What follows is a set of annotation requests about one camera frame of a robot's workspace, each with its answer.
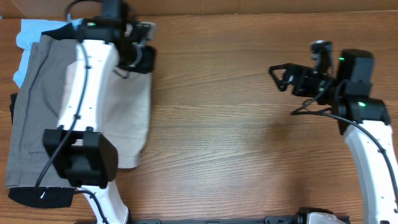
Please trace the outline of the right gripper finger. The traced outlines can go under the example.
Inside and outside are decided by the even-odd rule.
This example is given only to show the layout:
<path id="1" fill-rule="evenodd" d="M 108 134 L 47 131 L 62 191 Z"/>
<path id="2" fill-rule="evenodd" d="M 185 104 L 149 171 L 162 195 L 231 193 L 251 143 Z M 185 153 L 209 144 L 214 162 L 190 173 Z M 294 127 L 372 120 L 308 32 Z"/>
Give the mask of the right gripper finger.
<path id="1" fill-rule="evenodd" d="M 291 84 L 293 80 L 293 67 L 294 65 L 292 63 L 273 65 L 269 67 L 269 75 L 272 77 L 276 84 Z M 282 76 L 280 78 L 275 74 L 276 71 L 282 72 Z"/>
<path id="2" fill-rule="evenodd" d="M 285 91 L 289 85 L 292 84 L 294 79 L 294 75 L 289 75 L 288 73 L 284 73 L 279 79 L 277 87 L 280 91 Z"/>

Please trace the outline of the beige shorts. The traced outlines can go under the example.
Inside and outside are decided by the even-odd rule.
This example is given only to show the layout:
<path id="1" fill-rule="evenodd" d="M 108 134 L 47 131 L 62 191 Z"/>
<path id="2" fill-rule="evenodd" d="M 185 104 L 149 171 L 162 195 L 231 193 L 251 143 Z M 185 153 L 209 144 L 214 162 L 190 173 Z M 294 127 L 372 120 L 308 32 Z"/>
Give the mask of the beige shorts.
<path id="1" fill-rule="evenodd" d="M 151 73 L 129 73 L 118 67 L 110 73 L 99 127 L 118 150 L 120 169 L 139 165 L 149 132 L 151 84 Z"/>

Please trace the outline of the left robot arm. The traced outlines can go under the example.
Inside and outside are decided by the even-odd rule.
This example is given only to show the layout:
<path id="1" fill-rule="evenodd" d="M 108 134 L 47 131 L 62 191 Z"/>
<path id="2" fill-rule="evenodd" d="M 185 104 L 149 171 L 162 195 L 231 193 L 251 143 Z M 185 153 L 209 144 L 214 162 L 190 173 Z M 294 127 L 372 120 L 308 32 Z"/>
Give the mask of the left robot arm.
<path id="1" fill-rule="evenodd" d="M 131 223 L 115 178 L 119 156 L 104 135 L 104 104 L 111 74 L 119 68 L 148 74 L 155 65 L 151 40 L 155 24 L 140 22 L 124 1 L 103 1 L 99 16 L 75 31 L 77 65 L 56 129 L 46 129 L 43 145 L 58 176 L 73 195 L 85 194 L 98 223 Z"/>

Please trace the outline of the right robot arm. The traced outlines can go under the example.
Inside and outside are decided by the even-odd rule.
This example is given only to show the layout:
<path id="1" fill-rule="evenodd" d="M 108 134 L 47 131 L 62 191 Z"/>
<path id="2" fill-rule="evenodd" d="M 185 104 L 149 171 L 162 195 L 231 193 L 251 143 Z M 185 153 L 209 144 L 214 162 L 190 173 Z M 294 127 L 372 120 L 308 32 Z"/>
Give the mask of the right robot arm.
<path id="1" fill-rule="evenodd" d="M 294 63 L 269 67 L 280 91 L 292 86 L 305 97 L 293 115 L 333 118 L 351 151 L 363 197 L 364 223 L 397 223 L 397 159 L 386 104 L 371 98 L 374 57 L 344 49 L 337 74 L 328 49 L 313 51 L 312 68 Z"/>

